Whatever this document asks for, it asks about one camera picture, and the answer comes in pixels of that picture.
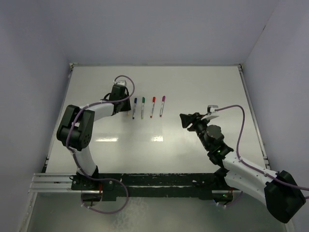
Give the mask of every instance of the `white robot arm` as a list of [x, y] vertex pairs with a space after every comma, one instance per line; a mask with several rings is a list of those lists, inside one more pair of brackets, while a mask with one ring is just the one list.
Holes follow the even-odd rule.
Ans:
[[[223, 109], [239, 107], [234, 105]], [[218, 117], [217, 106], [208, 106], [206, 115], [194, 113], [192, 115], [180, 114], [183, 128], [189, 127], [188, 131], [195, 131], [204, 148], [208, 151], [207, 156], [213, 164], [219, 165], [222, 178], [227, 185], [239, 189], [266, 205], [269, 212], [279, 221], [287, 223], [291, 217], [305, 204], [306, 199], [293, 177], [286, 171], [275, 172], [265, 167], [258, 166], [238, 153], [238, 146], [244, 119], [239, 135], [236, 152], [224, 143], [221, 128], [209, 125], [211, 119]]]
[[[107, 116], [113, 116], [121, 111], [129, 111], [131, 109], [129, 99], [113, 103], [127, 98], [128, 96], [129, 93], [126, 87], [126, 81], [115, 83], [112, 87], [112, 92], [101, 100], [102, 104], [88, 107], [87, 110], [84, 110], [79, 116], [79, 120], [74, 125], [74, 129], [70, 135], [69, 146], [74, 151], [79, 165], [87, 175], [93, 176], [95, 172], [98, 172], [98, 167], [93, 162], [89, 149], [94, 122]], [[66, 140], [70, 133], [72, 121], [83, 108], [83, 106], [78, 107], [74, 105], [69, 105], [67, 107], [57, 131], [57, 139], [60, 140], [64, 146], [66, 145]]]

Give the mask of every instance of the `white wall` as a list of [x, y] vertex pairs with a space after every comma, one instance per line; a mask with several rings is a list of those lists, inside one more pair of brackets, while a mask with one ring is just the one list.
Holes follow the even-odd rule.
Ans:
[[[283, 0], [244, 64], [271, 167], [309, 186], [309, 1]], [[309, 230], [309, 205], [294, 217]]]
[[37, 3], [0, 3], [0, 230], [15, 232], [40, 172], [69, 71]]
[[37, 0], [70, 62], [238, 64], [279, 0]]

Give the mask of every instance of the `purple cable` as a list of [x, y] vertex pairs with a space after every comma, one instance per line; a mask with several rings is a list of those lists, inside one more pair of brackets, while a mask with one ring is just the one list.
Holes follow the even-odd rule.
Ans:
[[305, 190], [305, 191], [309, 191], [309, 188], [307, 187], [301, 187], [301, 186], [296, 186], [296, 185], [291, 185], [289, 183], [286, 183], [286, 182], [283, 182], [281, 180], [278, 180], [277, 178], [273, 177], [272, 175], [268, 174], [268, 173], [264, 173], [262, 170], [258, 169], [258, 168], [255, 168], [249, 164], [247, 164], [245, 161], [243, 161], [241, 159], [241, 156], [239, 154], [239, 143], [240, 143], [240, 139], [241, 139], [241, 136], [242, 136], [242, 132], [243, 132], [243, 128], [244, 128], [244, 125], [245, 125], [245, 110], [243, 109], [242, 106], [240, 105], [230, 105], [230, 106], [226, 106], [226, 107], [223, 107], [223, 108], [220, 108], [220, 109], [216, 109], [215, 111], [222, 111], [222, 110], [226, 110], [226, 109], [230, 109], [230, 108], [233, 108], [233, 107], [238, 107], [241, 109], [242, 111], [242, 124], [241, 124], [241, 129], [240, 129], [240, 133], [239, 133], [239, 137], [238, 137], [238, 140], [237, 140], [237, 145], [236, 145], [236, 154], [237, 154], [237, 157], [238, 159], [240, 160], [240, 162], [242, 162], [245, 166], [247, 166], [248, 168], [251, 168], [261, 174], [264, 174], [265, 176], [277, 181], [278, 183], [282, 184], [282, 185], [285, 185], [285, 186], [288, 186], [288, 187], [291, 187], [291, 188], [294, 188], [294, 189], [300, 189], [300, 190]]
[[243, 194], [243, 191], [240, 192], [240, 194], [238, 195], [238, 197], [232, 201], [230, 204], [218, 204], [219, 206], [222, 206], [222, 207], [231, 207], [233, 205], [235, 205], [242, 197], [242, 194]]
[[85, 204], [84, 204], [84, 202], [83, 202], [83, 200], [82, 200], [83, 206], [87, 207], [88, 209], [90, 209], [90, 210], [92, 210], [92, 211], [95, 211], [95, 212], [101, 213], [101, 214], [115, 214], [115, 213], [118, 213], [119, 211], [121, 211], [122, 209], [124, 209], [125, 206], [127, 205], [128, 201], [129, 201], [129, 192], [128, 192], [126, 186], [125, 186], [122, 182], [120, 182], [119, 180], [112, 179], [112, 178], [96, 179], [96, 178], [92, 178], [91, 176], [89, 176], [89, 175], [81, 168], [80, 164], [78, 163], [78, 160], [77, 160], [77, 158], [76, 158], [75, 151], [74, 151], [72, 148], [69, 147], [69, 141], [70, 141], [70, 137], [71, 137], [71, 135], [72, 135], [74, 126], [75, 126], [75, 124], [76, 124], [76, 122], [77, 122], [79, 116], [82, 114], [82, 112], [83, 112], [85, 109], [87, 109], [87, 108], [89, 108], [89, 107], [91, 107], [91, 106], [100, 105], [100, 104], [123, 102], [123, 101], [128, 100], [128, 99], [134, 94], [134, 91], [135, 91], [135, 84], [134, 84], [134, 82], [132, 81], [132, 79], [131, 79], [130, 77], [128, 77], [128, 76], [120, 75], [120, 76], [116, 77], [114, 81], [116, 81], [116, 80], [117, 80], [118, 78], [120, 78], [120, 77], [125, 77], [125, 78], [127, 78], [127, 79], [132, 83], [132, 85], [133, 85], [132, 93], [131, 93], [129, 96], [127, 96], [126, 98], [123, 98], [123, 99], [121, 99], [121, 100], [116, 100], [116, 101], [99, 101], [99, 102], [95, 102], [95, 103], [89, 104], [89, 105], [85, 106], [84, 108], [82, 108], [82, 109], [77, 113], [75, 119], [73, 120], [72, 126], [71, 126], [71, 128], [70, 128], [70, 131], [69, 131], [69, 134], [68, 134], [68, 137], [67, 137], [67, 140], [66, 140], [66, 148], [67, 148], [70, 152], [72, 152], [72, 154], [73, 154], [73, 159], [74, 159], [74, 161], [75, 161], [75, 164], [76, 164], [76, 166], [79, 168], [79, 170], [84, 174], [84, 176], [86, 176], [88, 179], [93, 180], [93, 181], [115, 181], [115, 182], [119, 183], [122, 187], [124, 187], [124, 189], [125, 189], [125, 191], [126, 191], [126, 202], [124, 203], [124, 205], [123, 205], [121, 208], [119, 208], [119, 209], [117, 209], [117, 210], [115, 210], [115, 211], [110, 211], [110, 212], [100, 211], [100, 210], [94, 209], [94, 208], [92, 208], [92, 207], [85, 206]]

